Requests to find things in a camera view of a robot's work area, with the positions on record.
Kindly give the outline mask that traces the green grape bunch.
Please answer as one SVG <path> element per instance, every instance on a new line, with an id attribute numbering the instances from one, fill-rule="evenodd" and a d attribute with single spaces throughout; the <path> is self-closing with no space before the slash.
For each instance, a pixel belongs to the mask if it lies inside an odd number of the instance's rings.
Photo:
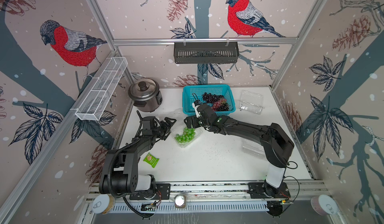
<path id="1" fill-rule="evenodd" d="M 196 135 L 195 129 L 184 128 L 181 134 L 176 134 L 175 139 L 179 144 L 186 144 L 191 142 Z"/>

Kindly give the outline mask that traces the clear plastic clamshell container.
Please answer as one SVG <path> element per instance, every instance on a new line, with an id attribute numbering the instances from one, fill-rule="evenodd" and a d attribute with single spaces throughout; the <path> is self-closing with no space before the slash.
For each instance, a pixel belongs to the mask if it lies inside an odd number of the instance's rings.
<path id="1" fill-rule="evenodd" d="M 176 119 L 176 123 L 171 128 L 171 137 L 175 143 L 185 148 L 195 142 L 203 133 L 202 128 L 188 128 L 184 123 L 184 119 L 187 117 L 182 109 L 176 109 L 174 111 L 159 115 L 161 119 L 165 117 Z"/>

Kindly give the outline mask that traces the red grape bunch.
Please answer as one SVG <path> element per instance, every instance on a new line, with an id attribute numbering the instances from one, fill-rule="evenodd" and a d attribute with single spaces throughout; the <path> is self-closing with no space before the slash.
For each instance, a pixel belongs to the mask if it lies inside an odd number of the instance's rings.
<path id="1" fill-rule="evenodd" d="M 225 112 L 229 111 L 230 106 L 225 98 L 221 98 L 218 101 L 214 102 L 212 108 L 215 112 Z"/>

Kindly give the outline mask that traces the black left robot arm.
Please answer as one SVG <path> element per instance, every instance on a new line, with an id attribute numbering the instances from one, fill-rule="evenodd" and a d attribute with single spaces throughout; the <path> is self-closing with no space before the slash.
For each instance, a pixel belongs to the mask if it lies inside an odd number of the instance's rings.
<path id="1" fill-rule="evenodd" d="M 155 177 L 139 175 L 139 159 L 156 142 L 168 138 L 177 120 L 165 117 L 160 121 L 154 116 L 139 118 L 139 128 L 132 142 L 107 152 L 99 182 L 101 194 L 110 194 L 114 198 L 140 195 L 149 199 L 157 194 Z"/>

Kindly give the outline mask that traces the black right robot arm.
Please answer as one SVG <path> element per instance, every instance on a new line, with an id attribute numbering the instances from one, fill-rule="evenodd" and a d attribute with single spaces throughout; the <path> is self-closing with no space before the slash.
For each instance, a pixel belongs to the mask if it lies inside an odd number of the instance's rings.
<path id="1" fill-rule="evenodd" d="M 215 134 L 237 136 L 256 142 L 264 148 L 269 167 L 262 185 L 263 195 L 275 197 L 279 193 L 289 159 L 295 147 L 279 124 L 255 125 L 235 120 L 229 116 L 217 116 L 207 104 L 195 107 L 195 115 L 188 116 L 184 123 L 188 128 L 203 127 Z"/>

